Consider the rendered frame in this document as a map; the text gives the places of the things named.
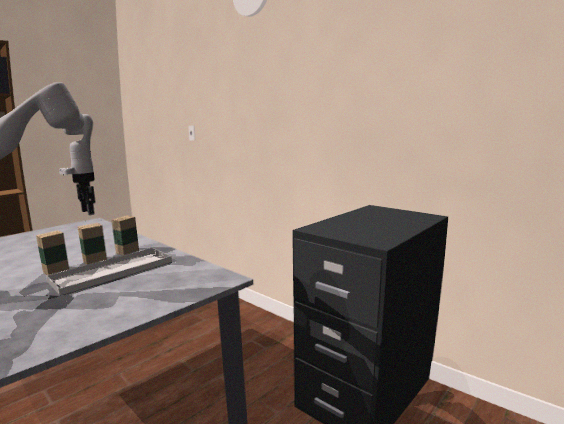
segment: green stripe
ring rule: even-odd
[[[56,264],[57,262],[67,260],[67,249],[64,244],[48,247],[47,249],[39,248],[39,257],[44,265]]]
[[[137,241],[137,228],[133,227],[123,231],[114,230],[114,241],[115,244],[120,246]]]
[[[104,236],[92,237],[86,240],[80,239],[80,249],[85,255],[92,253],[105,252],[106,245],[104,244]]]

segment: cabinet drawer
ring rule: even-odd
[[[294,239],[297,302],[376,329],[379,258]]]
[[[370,393],[378,378],[376,336],[375,331],[294,303],[295,357]]]
[[[374,422],[372,395],[296,359],[296,408],[325,424]]]

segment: wooden bookshelf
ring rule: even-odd
[[[7,41],[0,40],[0,117],[14,109]],[[0,236],[31,231],[20,146],[0,159]]]

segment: filing cabinet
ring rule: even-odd
[[[366,206],[293,231],[295,406],[393,424],[429,378],[448,218]]]

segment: cabinet top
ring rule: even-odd
[[[297,228],[293,233],[306,241],[386,252],[443,221],[446,224],[448,218],[369,205]]]

